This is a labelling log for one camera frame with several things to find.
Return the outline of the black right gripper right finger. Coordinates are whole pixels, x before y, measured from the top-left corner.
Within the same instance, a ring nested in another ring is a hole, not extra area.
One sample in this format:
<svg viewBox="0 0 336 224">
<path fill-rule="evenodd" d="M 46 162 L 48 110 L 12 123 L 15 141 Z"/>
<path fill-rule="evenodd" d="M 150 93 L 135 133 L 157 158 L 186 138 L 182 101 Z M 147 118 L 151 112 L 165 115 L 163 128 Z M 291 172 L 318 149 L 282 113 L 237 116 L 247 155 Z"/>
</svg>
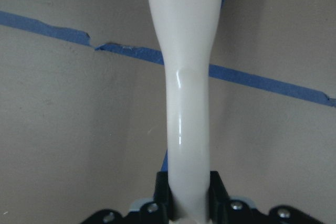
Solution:
<svg viewBox="0 0 336 224">
<path fill-rule="evenodd" d="M 228 203 L 230 197 L 219 175 L 219 172 L 210 172 L 208 189 L 209 218 L 212 223 L 229 223 Z"/>
</svg>

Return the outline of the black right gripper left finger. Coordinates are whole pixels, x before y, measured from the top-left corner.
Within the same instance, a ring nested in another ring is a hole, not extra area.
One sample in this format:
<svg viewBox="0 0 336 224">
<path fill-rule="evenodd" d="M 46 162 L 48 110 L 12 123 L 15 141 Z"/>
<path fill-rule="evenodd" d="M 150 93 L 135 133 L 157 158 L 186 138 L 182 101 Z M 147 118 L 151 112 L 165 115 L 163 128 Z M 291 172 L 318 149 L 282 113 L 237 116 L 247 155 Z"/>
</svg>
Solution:
<svg viewBox="0 0 336 224">
<path fill-rule="evenodd" d="M 176 222 L 174 199 L 169 186 L 168 172 L 157 172 L 153 199 L 158 206 L 163 223 Z"/>
</svg>

